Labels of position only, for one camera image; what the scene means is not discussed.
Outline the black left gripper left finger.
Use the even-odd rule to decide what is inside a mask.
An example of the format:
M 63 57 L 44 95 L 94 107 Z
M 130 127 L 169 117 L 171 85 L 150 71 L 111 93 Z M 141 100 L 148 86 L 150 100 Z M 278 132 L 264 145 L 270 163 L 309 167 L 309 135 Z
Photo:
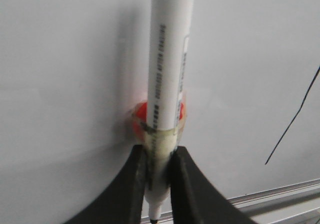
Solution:
M 133 146 L 124 166 L 109 186 L 66 223 L 140 223 L 147 158 L 142 145 Z

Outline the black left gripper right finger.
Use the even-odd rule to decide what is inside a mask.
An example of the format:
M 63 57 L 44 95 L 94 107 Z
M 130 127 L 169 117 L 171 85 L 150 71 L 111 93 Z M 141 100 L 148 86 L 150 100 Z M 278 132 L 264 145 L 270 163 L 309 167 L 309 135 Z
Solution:
M 169 164 L 174 223 L 255 223 L 208 181 L 184 146 Z

